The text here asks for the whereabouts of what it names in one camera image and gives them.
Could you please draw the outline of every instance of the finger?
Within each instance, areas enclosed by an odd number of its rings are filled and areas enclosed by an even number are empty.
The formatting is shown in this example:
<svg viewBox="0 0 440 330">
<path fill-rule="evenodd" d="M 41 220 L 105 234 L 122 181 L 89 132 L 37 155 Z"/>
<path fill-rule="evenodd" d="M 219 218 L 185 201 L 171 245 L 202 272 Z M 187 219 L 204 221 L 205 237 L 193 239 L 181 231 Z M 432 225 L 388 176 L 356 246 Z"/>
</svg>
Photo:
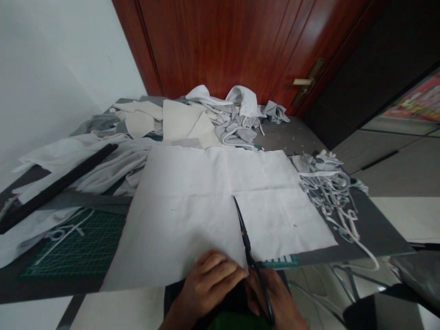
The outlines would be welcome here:
<svg viewBox="0 0 440 330">
<path fill-rule="evenodd" d="M 208 273 L 211 269 L 213 269 L 215 266 L 227 261 L 227 257 L 224 254 L 220 254 L 218 252 L 212 254 L 208 260 L 206 260 L 202 264 L 202 274 Z"/>
<path fill-rule="evenodd" d="M 260 306 L 258 302 L 255 300 L 255 293 L 252 291 L 251 286 L 246 281 L 246 295 L 247 295 L 247 306 L 251 310 L 252 313 L 254 313 L 257 316 L 260 316 Z"/>
<path fill-rule="evenodd" d="M 217 250 L 214 250 L 214 249 L 210 249 L 209 251 L 207 251 L 207 252 L 205 252 L 198 260 L 197 260 L 197 262 L 196 262 L 196 264 L 197 265 L 203 265 L 207 260 L 208 260 L 208 258 L 210 257 L 210 256 L 212 256 L 213 254 L 215 254 L 215 253 L 220 253 L 219 251 L 217 251 Z"/>
<path fill-rule="evenodd" d="M 202 280 L 206 283 L 208 288 L 211 288 L 224 278 L 234 273 L 237 268 L 238 265 L 235 261 L 223 262 L 217 267 L 213 268 L 210 272 L 206 273 Z"/>
<path fill-rule="evenodd" d="M 246 277 L 246 272 L 238 267 L 235 272 L 225 277 L 222 281 L 213 286 L 210 295 L 214 301 L 220 303 L 242 279 Z"/>
<path fill-rule="evenodd" d="M 249 283 L 250 287 L 257 295 L 260 306 L 263 307 L 264 312 L 266 313 L 266 315 L 268 315 L 263 289 L 261 288 L 261 283 L 257 276 L 257 273 L 253 269 L 249 269 L 249 276 L 247 277 L 246 282 Z"/>
</svg>

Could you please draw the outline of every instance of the pile of fabric scraps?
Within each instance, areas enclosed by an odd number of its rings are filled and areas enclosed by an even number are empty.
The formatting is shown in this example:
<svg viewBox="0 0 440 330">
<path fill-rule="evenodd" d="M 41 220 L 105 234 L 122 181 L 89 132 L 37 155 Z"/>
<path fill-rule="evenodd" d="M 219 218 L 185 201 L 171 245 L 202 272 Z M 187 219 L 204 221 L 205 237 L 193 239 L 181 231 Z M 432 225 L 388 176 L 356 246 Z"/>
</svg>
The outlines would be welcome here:
<svg viewBox="0 0 440 330">
<path fill-rule="evenodd" d="M 226 100 L 209 95 L 204 85 L 177 100 L 144 96 L 139 101 L 119 99 L 112 108 L 94 115 L 68 138 L 20 157 L 26 171 L 34 165 L 50 174 L 13 191 L 2 213 L 14 202 L 25 204 L 109 143 L 118 149 L 66 191 L 0 235 L 0 268 L 26 252 L 54 227 L 68 221 L 81 207 L 127 214 L 141 179 L 147 155 L 154 145 L 208 149 L 243 147 L 257 150 L 252 128 L 259 118 L 290 121 L 282 106 L 257 105 L 254 92 L 231 89 Z"/>
<path fill-rule="evenodd" d="M 375 256 L 360 242 L 356 230 L 358 220 L 356 205 L 350 195 L 350 188 L 357 188 L 368 194 L 368 187 L 360 180 L 350 178 L 340 166 L 343 162 L 336 155 L 322 150 L 315 157 L 309 154 L 289 157 L 300 175 L 300 185 L 310 200 L 327 221 L 332 223 L 340 236 L 350 243 L 357 244 L 374 262 L 373 268 L 350 265 L 352 268 L 378 270 Z"/>
<path fill-rule="evenodd" d="M 256 94 L 243 86 L 234 86 L 226 100 L 221 100 L 211 97 L 206 86 L 200 85 L 176 100 L 154 96 L 139 101 L 121 99 L 109 113 L 93 116 L 72 135 L 93 133 L 103 138 L 129 133 L 142 138 L 155 134 L 168 144 L 198 138 L 204 149 L 229 146 L 256 151 L 254 129 L 264 134 L 260 119 L 289 122 L 285 111 L 272 101 L 257 105 Z"/>
<path fill-rule="evenodd" d="M 49 203 L 0 235 L 0 267 L 4 267 L 38 243 L 54 227 L 68 221 L 81 207 L 127 214 L 145 166 L 148 152 L 161 142 L 150 138 L 131 139 L 127 134 L 99 138 L 92 133 L 61 139 L 36 149 L 19 160 L 16 171 L 39 165 L 50 173 L 40 180 L 14 189 L 18 202 L 25 204 L 62 178 L 105 145 L 118 148 L 89 173 L 73 183 Z M 113 196 L 101 196 L 114 189 Z"/>
</svg>

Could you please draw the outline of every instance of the wooden door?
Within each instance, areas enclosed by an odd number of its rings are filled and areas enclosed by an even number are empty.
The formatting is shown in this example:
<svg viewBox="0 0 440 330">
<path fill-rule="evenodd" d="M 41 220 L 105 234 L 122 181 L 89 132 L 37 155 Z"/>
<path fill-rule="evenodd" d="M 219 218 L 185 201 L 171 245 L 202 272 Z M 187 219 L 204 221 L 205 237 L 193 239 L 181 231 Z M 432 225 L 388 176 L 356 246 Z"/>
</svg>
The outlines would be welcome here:
<svg viewBox="0 0 440 330">
<path fill-rule="evenodd" d="M 257 94 L 259 104 L 272 100 L 293 115 L 307 97 L 291 106 L 300 89 L 294 79 L 306 78 L 318 59 L 324 60 L 322 74 L 374 0 L 113 2 L 138 53 L 133 51 L 141 76 L 150 72 L 144 81 L 155 79 L 155 91 L 177 98 L 205 84 L 211 95 L 224 99 L 232 86 L 243 85 Z M 142 16 L 145 36 L 134 26 L 133 12 Z M 145 37 L 149 52 L 133 47 L 136 33 Z M 153 65 L 141 63 L 146 59 Z"/>
</svg>

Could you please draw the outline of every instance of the white wall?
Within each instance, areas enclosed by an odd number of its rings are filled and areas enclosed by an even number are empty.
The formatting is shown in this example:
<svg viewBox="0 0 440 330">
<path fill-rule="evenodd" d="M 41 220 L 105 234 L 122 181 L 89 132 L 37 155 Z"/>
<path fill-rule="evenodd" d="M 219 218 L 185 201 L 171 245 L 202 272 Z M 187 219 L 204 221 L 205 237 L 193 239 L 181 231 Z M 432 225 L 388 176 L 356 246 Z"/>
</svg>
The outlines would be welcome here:
<svg viewBox="0 0 440 330">
<path fill-rule="evenodd" d="M 371 200 L 407 241 L 440 243 L 440 197 L 375 197 Z"/>
<path fill-rule="evenodd" d="M 143 94 L 111 0 L 0 1 L 0 191 L 19 156 Z"/>
</svg>

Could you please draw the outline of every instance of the gray table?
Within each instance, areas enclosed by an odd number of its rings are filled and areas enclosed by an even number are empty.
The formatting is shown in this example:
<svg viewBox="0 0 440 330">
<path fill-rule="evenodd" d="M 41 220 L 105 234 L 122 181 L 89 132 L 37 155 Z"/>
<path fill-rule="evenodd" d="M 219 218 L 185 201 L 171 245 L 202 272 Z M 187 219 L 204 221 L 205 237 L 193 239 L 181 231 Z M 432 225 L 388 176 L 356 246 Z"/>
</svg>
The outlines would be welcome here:
<svg viewBox="0 0 440 330">
<path fill-rule="evenodd" d="M 298 118 L 290 123 L 275 125 L 266 121 L 263 124 L 265 137 L 258 134 L 255 144 L 262 145 L 265 150 L 284 150 L 286 154 L 312 154 L 324 149 L 324 145 L 313 132 Z M 12 196 L 12 189 L 21 187 L 47 175 L 48 172 L 33 167 L 5 191 L 0 193 L 0 205 Z M 362 192 L 353 189 L 352 196 L 359 210 L 359 221 L 356 223 L 361 242 L 376 256 L 411 253 L 413 249 L 397 232 L 391 223 L 377 209 L 373 202 Z M 366 254 L 355 244 L 342 239 L 335 230 L 338 246 L 321 250 L 300 253 L 297 255 L 299 264 L 321 264 L 339 261 L 350 261 L 366 258 Z M 0 303 L 44 299 L 80 295 L 99 291 L 103 278 L 49 281 L 18 281 L 17 278 L 29 262 L 37 254 L 41 245 L 26 252 L 10 265 L 0 269 Z"/>
</svg>

